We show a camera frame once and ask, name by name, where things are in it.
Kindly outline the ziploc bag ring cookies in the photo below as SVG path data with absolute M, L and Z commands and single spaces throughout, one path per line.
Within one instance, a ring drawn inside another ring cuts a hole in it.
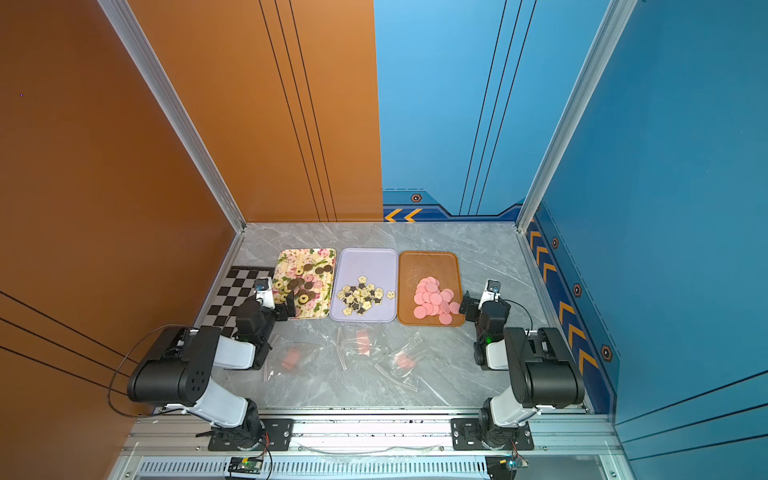
M 302 374 L 322 349 L 319 344 L 291 341 L 279 334 L 270 338 L 270 346 L 262 368 L 265 382 L 280 376 Z

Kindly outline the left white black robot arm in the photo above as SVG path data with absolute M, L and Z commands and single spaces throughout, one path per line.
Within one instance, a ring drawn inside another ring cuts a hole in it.
M 283 452 L 289 448 L 293 421 L 262 420 L 253 400 L 238 396 L 211 376 L 214 368 L 259 370 L 272 350 L 274 326 L 295 315 L 294 296 L 269 306 L 263 293 L 236 309 L 237 335 L 216 326 L 192 329 L 167 326 L 135 368 L 127 396 L 169 413 L 187 413 L 206 421 L 200 434 L 210 451 Z

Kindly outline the ziploc bag pink cookies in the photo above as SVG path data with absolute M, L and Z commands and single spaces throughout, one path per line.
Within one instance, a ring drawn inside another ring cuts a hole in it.
M 385 355 L 375 364 L 375 369 L 393 385 L 406 391 L 417 392 L 419 377 L 416 368 L 431 352 L 423 336 L 417 333 L 401 348 Z

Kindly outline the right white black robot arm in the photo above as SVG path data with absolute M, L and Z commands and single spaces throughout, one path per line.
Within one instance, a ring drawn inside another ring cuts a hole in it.
M 507 373 L 509 386 L 487 398 L 477 418 L 451 421 L 456 450 L 531 451 L 534 417 L 584 401 L 582 374 L 559 329 L 506 324 L 518 305 L 503 299 L 494 282 L 479 299 L 466 295 L 460 304 L 459 312 L 476 328 L 475 363 Z

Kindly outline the ziploc bag mixed cookies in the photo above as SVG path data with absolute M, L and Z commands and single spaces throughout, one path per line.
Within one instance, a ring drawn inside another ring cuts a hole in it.
M 341 369 L 348 371 L 363 362 L 378 362 L 386 354 L 380 331 L 370 325 L 343 324 L 337 328 L 335 347 Z

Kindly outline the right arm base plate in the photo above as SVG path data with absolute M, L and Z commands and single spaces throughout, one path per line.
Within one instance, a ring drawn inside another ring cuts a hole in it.
M 532 451 L 535 448 L 528 425 L 502 428 L 493 423 L 482 424 L 478 418 L 453 418 L 450 427 L 456 451 Z

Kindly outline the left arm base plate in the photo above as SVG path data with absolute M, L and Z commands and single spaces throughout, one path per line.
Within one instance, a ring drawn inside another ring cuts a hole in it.
M 213 427 L 198 437 L 207 437 L 207 449 L 213 452 L 285 452 L 290 447 L 293 427 L 293 419 L 267 418 L 251 426 L 244 423 L 235 428 Z

